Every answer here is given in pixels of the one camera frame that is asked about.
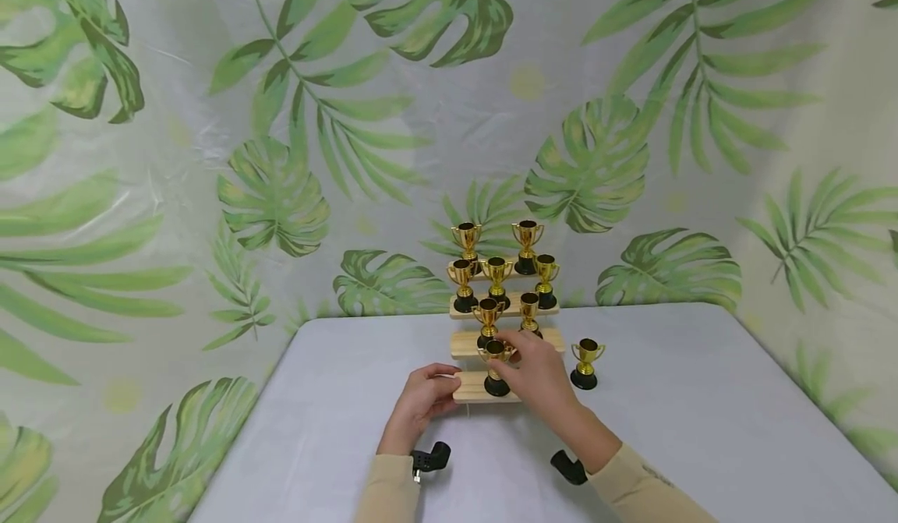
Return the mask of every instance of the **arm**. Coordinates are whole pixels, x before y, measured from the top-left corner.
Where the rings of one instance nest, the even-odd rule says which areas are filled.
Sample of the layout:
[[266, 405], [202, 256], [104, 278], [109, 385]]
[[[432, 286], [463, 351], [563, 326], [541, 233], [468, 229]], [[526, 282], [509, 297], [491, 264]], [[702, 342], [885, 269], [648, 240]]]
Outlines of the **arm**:
[[461, 369], [433, 363], [412, 371], [396, 400], [368, 471], [355, 523], [412, 523], [419, 484], [412, 478], [412, 450], [433, 417], [453, 410], [451, 395]]
[[559, 353], [529, 332], [500, 333], [518, 369], [490, 360], [508, 386], [571, 448], [591, 486], [623, 523], [714, 523], [715, 519], [645, 463], [588, 408], [567, 381]]

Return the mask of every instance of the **right hand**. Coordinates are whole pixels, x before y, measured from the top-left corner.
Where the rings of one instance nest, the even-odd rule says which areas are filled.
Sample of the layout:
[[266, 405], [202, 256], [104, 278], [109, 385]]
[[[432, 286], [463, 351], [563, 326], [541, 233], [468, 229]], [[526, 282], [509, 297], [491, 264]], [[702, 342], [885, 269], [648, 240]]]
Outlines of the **right hand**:
[[567, 370], [561, 353], [555, 346], [532, 332], [500, 332], [497, 340], [508, 342], [518, 350], [518, 369], [490, 360], [490, 368], [508, 383], [524, 403], [551, 427], [552, 422], [572, 410], [580, 409], [577, 395], [567, 380]]

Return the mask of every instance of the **left hand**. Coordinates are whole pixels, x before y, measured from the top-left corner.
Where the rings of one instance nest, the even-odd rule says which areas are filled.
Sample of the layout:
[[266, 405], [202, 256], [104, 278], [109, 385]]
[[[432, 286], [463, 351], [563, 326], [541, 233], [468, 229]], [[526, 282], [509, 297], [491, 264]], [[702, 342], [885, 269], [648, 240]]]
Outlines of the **left hand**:
[[451, 395], [461, 386], [461, 381], [452, 376], [459, 371], [454, 365], [431, 363], [408, 375], [380, 438], [378, 454], [404, 457], [412, 453], [430, 420], [457, 406]]

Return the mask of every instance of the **hand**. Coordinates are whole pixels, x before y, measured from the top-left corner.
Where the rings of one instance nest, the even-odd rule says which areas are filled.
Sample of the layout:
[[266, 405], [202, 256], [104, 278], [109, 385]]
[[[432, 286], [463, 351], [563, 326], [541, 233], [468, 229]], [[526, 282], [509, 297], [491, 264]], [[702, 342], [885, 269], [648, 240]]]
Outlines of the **hand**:
[[457, 406], [451, 395], [461, 386], [453, 376], [459, 371], [454, 365], [431, 363], [408, 375], [380, 438], [378, 454], [410, 454], [430, 420]]
[[532, 411], [555, 432], [583, 463], [590, 474], [602, 470], [622, 443], [589, 408], [580, 404], [561, 353], [532, 332], [500, 332], [496, 338], [518, 351], [518, 369], [491, 359], [490, 368]]

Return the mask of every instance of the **leaf-patterned backdrop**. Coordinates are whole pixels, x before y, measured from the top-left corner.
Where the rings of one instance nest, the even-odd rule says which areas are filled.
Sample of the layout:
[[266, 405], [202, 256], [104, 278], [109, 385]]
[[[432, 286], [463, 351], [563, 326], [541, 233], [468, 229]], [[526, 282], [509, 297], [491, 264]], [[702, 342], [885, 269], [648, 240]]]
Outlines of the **leaf-patterned backdrop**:
[[442, 312], [447, 228], [524, 217], [898, 488], [897, 9], [0, 0], [0, 522], [185, 521], [303, 323]]

